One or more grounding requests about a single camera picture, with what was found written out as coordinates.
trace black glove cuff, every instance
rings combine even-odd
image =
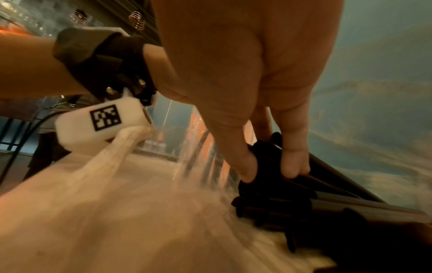
[[[99,100],[121,97],[123,88],[145,106],[156,88],[143,57],[144,39],[107,30],[61,31],[53,55]],[[107,92],[107,88],[116,92]]]

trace qr code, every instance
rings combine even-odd
[[[115,104],[90,111],[90,115],[95,131],[122,123]]]

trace white device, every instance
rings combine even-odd
[[[67,112],[55,121],[58,142],[68,151],[94,155],[106,148],[117,133],[130,126],[153,129],[140,100],[123,97]]]

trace human hand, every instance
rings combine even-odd
[[[225,160],[252,181],[257,160],[243,125],[283,138],[282,174],[307,174],[308,107],[333,48],[342,0],[154,0],[162,43]]]

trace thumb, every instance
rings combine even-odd
[[[243,127],[223,125],[213,120],[204,121],[229,166],[238,172],[242,181],[252,182],[257,175],[258,163],[248,149]]]

